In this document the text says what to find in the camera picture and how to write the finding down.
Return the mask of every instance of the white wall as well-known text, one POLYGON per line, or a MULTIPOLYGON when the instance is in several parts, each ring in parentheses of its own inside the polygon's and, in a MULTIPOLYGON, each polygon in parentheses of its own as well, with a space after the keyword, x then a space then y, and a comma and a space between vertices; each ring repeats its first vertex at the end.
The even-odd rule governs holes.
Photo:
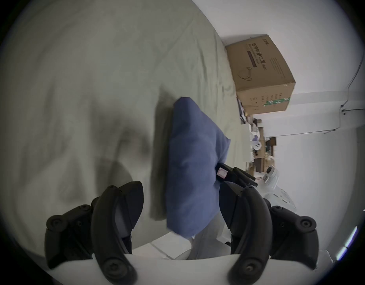
POLYGON ((277 138, 278 185, 299 215, 317 222, 320 249, 325 249, 345 214, 356 174, 356 130, 277 138))

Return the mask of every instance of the white object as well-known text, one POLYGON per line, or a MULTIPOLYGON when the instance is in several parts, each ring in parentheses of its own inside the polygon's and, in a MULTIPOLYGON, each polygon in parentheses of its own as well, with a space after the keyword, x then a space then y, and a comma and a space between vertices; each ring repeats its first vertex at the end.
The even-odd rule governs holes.
POLYGON ((261 149, 261 142, 260 141, 253 141, 252 147, 257 151, 261 149))

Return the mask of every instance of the cardboard box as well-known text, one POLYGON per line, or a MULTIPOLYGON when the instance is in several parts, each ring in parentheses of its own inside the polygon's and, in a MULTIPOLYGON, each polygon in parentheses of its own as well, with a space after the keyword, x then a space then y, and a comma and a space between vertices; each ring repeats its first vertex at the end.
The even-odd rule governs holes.
POLYGON ((238 98, 248 114, 285 111, 295 81, 267 35, 228 45, 228 60, 238 98))

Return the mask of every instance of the black screw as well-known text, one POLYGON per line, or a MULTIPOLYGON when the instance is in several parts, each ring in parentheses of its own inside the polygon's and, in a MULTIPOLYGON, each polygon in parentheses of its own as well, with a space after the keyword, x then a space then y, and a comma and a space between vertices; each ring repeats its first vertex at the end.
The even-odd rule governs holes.
POLYGON ((127 275, 128 268, 122 260, 113 258, 103 264, 103 272, 111 278, 123 278, 127 275))
POLYGON ((89 211, 90 210, 90 206, 89 205, 82 205, 82 206, 80 206, 80 209, 82 211, 89 211))
POLYGON ((59 219, 59 218, 55 218, 53 221, 52 221, 52 226, 53 227, 57 227, 58 225, 60 225, 62 223, 62 221, 59 219))
POLYGON ((255 259, 247 259, 242 263, 241 273, 243 275, 251 276, 259 272, 262 265, 259 261, 255 259))
POLYGON ((254 269, 255 269, 255 266, 253 264, 250 264, 250 265, 246 266, 245 271, 248 272, 248 273, 250 273, 254 269))
POLYGON ((301 226, 303 226, 304 228, 309 228, 309 227, 312 226, 312 223, 309 220, 302 220, 301 221, 301 226))

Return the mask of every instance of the cable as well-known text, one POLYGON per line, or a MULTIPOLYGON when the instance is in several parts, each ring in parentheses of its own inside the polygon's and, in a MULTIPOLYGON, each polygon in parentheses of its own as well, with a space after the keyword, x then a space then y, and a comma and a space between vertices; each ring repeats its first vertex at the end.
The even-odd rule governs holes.
POLYGON ((356 69, 356 72, 355 72, 355 74, 354 74, 353 78, 351 79, 351 81, 350 81, 350 82, 349 82, 349 84, 347 85, 347 99, 346 99, 346 101, 344 102, 344 104, 342 104, 342 105, 339 107, 339 111, 338 111, 339 125, 338 125, 338 127, 337 127, 337 128, 335 128, 335 129, 332 129, 332 130, 328 130, 328 131, 327 131, 327 132, 325 132, 324 134, 328 134, 328 133, 330 133, 330 132, 332 132, 332 131, 338 130, 338 129, 341 127, 341 109, 342 109, 342 108, 345 106, 345 104, 348 102, 349 89, 350 89, 351 84, 354 82, 354 79, 355 79, 356 75, 358 74, 360 67, 362 66, 363 57, 364 57, 364 52, 363 52, 363 54, 362 54, 362 59, 360 60, 360 63, 359 63, 358 69, 356 69))
POLYGON ((350 83, 347 85, 347 100, 345 101, 345 103, 343 105, 341 105, 341 107, 343 107, 347 102, 348 102, 348 93, 349 93, 349 88, 351 86, 351 84, 354 82, 354 79, 356 77, 356 75, 358 74, 359 72, 359 69, 360 69, 360 66, 362 65, 362 62, 363 62, 363 57, 364 57, 364 52, 362 54, 362 59, 360 60, 360 63, 359 63, 359 66, 358 66, 358 69, 356 70, 355 74, 354 74, 354 77, 351 79, 350 83))

